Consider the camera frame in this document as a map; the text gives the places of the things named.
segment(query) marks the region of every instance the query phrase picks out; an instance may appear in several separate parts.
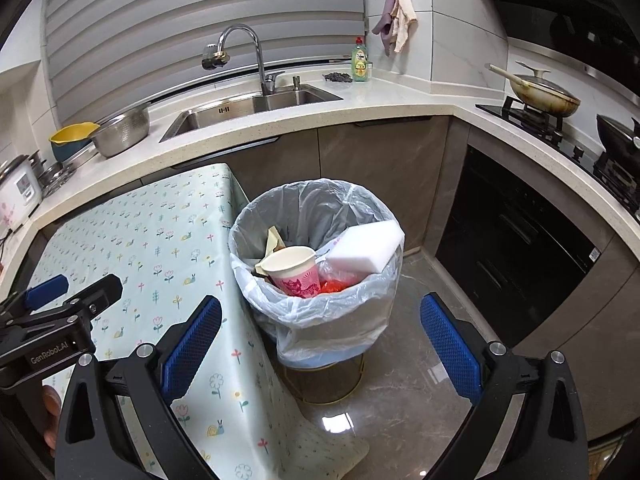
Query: window blind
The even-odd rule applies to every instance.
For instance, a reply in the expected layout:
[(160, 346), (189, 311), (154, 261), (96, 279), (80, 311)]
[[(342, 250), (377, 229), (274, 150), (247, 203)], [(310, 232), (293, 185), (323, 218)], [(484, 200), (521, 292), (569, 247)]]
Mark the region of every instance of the window blind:
[[(363, 0), (46, 0), (48, 72), (63, 124), (97, 121), (212, 74), (200, 57), (233, 23), (254, 28), (265, 62), (348, 56)], [(248, 35), (226, 42), (225, 70), (255, 65)]]

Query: trash bag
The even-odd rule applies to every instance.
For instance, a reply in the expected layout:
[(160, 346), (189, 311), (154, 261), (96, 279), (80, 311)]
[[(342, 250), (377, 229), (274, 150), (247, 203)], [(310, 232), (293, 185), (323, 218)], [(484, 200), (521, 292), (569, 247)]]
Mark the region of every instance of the trash bag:
[(341, 292), (297, 298), (252, 275), (264, 257), (269, 227), (275, 225), (288, 246), (316, 250), (347, 227), (395, 219), (366, 188), (327, 178), (275, 187), (238, 215), (229, 232), (231, 267), (258, 325), (276, 340), (285, 366), (317, 368), (373, 345), (391, 314), (404, 240), (381, 273)]

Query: tablecloth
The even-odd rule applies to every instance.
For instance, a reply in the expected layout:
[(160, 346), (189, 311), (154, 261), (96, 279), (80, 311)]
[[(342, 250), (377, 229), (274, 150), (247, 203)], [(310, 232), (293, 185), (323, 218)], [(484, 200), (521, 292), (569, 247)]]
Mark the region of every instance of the tablecloth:
[[(64, 274), (68, 296), (109, 273), (120, 301), (94, 319), (95, 355), (129, 355), (186, 320), (206, 294), (223, 310), (220, 332), (175, 416), (222, 480), (338, 479), (369, 446), (331, 434), (302, 417), (267, 358), (229, 263), (228, 230), (246, 197), (226, 164), (149, 184), (69, 220), (51, 238), (30, 286)], [(45, 308), (62, 302), (59, 298)], [(49, 379), (63, 397), (68, 368)], [(121, 398), (146, 469), (163, 476), (130, 399)]]

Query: stove knob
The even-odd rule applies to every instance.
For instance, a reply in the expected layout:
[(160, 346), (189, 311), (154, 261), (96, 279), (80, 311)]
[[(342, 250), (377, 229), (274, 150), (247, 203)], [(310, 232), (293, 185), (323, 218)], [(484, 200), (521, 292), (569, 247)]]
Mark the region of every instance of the stove knob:
[(584, 150), (580, 146), (574, 146), (574, 159), (580, 160), (581, 156), (584, 155)]

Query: white foam block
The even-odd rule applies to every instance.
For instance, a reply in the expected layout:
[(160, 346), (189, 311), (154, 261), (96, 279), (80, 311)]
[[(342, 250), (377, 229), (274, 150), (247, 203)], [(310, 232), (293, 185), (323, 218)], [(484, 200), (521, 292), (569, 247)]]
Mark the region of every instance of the white foam block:
[(404, 232), (394, 220), (349, 227), (326, 255), (337, 270), (382, 272), (404, 239)]

